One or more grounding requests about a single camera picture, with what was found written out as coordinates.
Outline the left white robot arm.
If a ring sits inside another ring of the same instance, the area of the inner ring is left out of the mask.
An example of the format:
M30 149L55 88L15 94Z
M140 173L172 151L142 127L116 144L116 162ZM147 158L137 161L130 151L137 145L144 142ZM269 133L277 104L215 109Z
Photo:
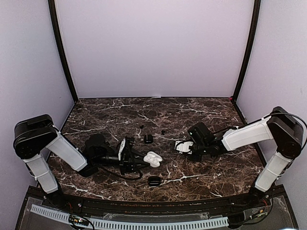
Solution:
M133 150L134 139L125 137L116 148L110 146L104 135L98 133L90 136L85 142L83 151L74 146L55 127L49 115L40 115L21 121L14 128L13 148L29 171L40 184L48 199L57 209L63 209L68 199L56 177L41 155L47 149L65 161L74 171L83 177L89 177L99 169L107 166L118 166L119 177L125 173L140 172L149 163L143 155Z

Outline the white earbud charging case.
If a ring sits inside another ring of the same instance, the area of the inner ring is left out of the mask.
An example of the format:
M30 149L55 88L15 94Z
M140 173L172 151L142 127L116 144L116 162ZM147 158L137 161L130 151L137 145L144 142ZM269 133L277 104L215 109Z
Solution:
M160 166L160 162L162 162L163 159L160 155L150 151L144 156L143 161L149 163L151 167L157 168Z

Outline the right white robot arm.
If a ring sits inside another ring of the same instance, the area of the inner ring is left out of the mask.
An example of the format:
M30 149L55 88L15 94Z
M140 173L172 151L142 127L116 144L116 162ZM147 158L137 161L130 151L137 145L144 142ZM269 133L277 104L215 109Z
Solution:
M284 173L305 148L307 123L297 115L277 106L266 116L242 126L230 126L212 132L199 122L188 130L189 140L175 141L173 150L186 154L191 161L202 156L219 156L244 146L273 141L275 152L257 176L245 204L255 208L263 201L263 193Z

